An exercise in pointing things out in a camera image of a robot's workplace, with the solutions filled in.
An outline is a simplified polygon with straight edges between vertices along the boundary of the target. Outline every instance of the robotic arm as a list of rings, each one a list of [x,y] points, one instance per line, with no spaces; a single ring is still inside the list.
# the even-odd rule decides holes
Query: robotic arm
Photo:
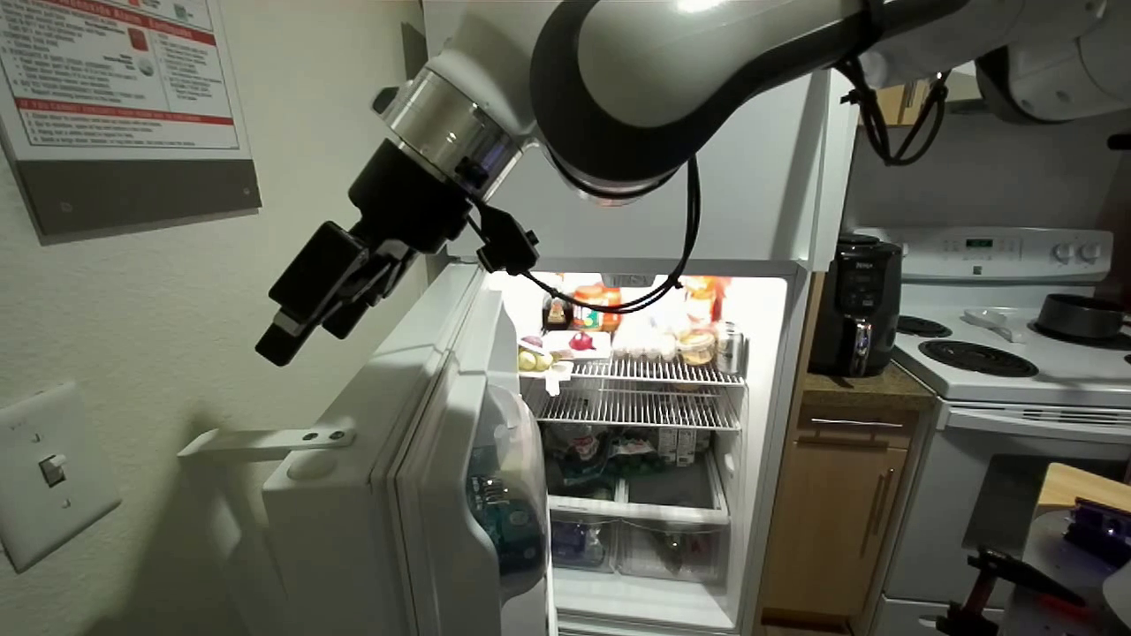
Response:
[[[348,336],[416,252],[460,238],[471,205],[482,210],[486,270],[526,272],[539,238],[486,199],[533,136],[568,184],[635,199],[693,159],[747,100],[866,51],[870,78],[899,80],[944,71],[936,60],[1013,47],[984,85],[1044,116],[1076,80],[1070,100],[1089,105],[1050,111],[1048,119],[1091,116],[1131,105],[1128,58],[1111,52],[1131,51],[1128,14],[1131,0],[466,0],[454,42],[413,80],[378,97],[388,140],[350,189],[361,223],[324,223],[295,257],[274,285],[281,314],[259,354],[286,365],[319,327]],[[971,42],[947,39],[971,21],[990,29]]]

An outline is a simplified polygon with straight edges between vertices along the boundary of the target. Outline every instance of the white wall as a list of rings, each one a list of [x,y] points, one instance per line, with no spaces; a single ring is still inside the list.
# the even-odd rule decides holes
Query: white wall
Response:
[[[1111,130],[1131,116],[1064,129],[1019,129],[993,115],[950,115],[930,156],[885,165],[854,140],[850,226],[1101,226],[1119,172]]]
[[[256,145],[259,216],[41,246],[0,170],[0,405],[73,377],[125,504],[28,574],[0,559],[4,636],[239,632],[175,454],[202,427],[298,427],[344,390],[420,292],[410,272],[350,342],[290,371],[256,358],[266,290],[335,216],[383,140],[368,111],[403,78],[397,0],[223,0]]]

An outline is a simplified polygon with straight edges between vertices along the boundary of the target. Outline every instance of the white refrigerator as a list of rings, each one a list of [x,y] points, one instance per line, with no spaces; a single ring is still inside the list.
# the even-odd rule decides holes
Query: white refrigerator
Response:
[[[192,441],[180,464],[249,630],[754,632],[808,272],[834,252],[852,159],[839,97],[827,76],[793,80],[707,145],[686,284],[709,277],[715,302],[682,290],[616,328],[574,314],[546,332],[548,298],[457,244],[319,423]],[[533,152],[494,201],[542,232],[565,290],[632,298],[675,262],[682,184],[603,210]],[[658,348],[689,312],[709,327],[698,360],[689,339]]]

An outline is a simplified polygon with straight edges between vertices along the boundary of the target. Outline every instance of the light switch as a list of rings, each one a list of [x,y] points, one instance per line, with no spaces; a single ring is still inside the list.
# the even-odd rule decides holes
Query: light switch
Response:
[[[28,568],[116,509],[73,383],[0,411],[0,544]]]

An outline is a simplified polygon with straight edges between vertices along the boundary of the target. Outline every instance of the oven door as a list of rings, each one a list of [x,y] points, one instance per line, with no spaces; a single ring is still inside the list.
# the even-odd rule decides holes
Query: oven door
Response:
[[[1058,405],[944,405],[899,539],[885,599],[966,601],[977,547],[1022,555],[1050,464],[1128,477],[1131,415]]]

